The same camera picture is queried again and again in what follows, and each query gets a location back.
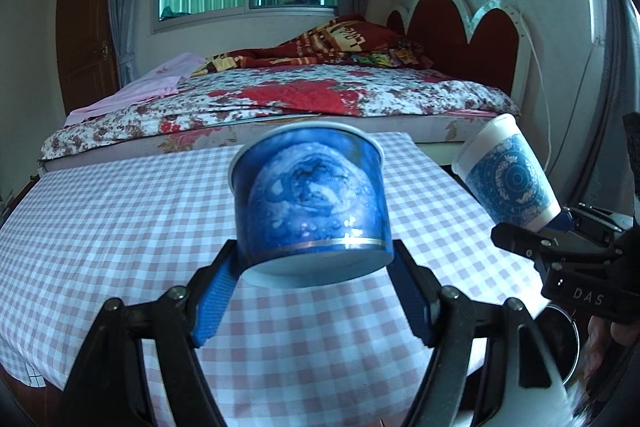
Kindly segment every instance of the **window sill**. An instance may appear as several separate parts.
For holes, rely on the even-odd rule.
[[[323,16],[327,18],[336,15],[335,8],[331,7],[303,7],[303,6],[275,6],[271,8],[230,8],[217,10],[215,12],[203,12],[193,15],[176,17],[166,21],[153,20],[152,33],[161,33],[178,28],[188,28],[199,24],[209,24],[212,22],[222,22],[226,20],[247,19],[254,17],[277,17],[277,16]]]

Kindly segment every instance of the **person's hand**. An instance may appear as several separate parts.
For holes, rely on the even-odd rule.
[[[612,340],[631,346],[640,335],[640,323],[632,326],[612,323],[600,317],[589,321],[589,339],[584,344],[584,377],[593,376],[602,365],[604,354]]]

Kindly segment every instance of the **floral bedsheet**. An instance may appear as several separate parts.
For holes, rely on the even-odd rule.
[[[177,94],[62,128],[47,138],[42,159],[287,114],[370,117],[462,109],[519,115],[499,89],[434,70],[326,64],[228,70],[182,80]]]

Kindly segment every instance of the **white cup with blue design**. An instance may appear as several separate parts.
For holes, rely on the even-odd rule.
[[[510,114],[467,140],[451,168],[496,224],[538,232],[560,213],[545,171]]]

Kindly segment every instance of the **pink cloth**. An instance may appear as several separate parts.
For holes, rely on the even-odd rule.
[[[107,114],[130,105],[162,98],[178,92],[178,82],[188,78],[207,60],[199,55],[183,53],[133,81],[121,90],[87,107],[75,109],[66,117],[65,127],[87,118]]]

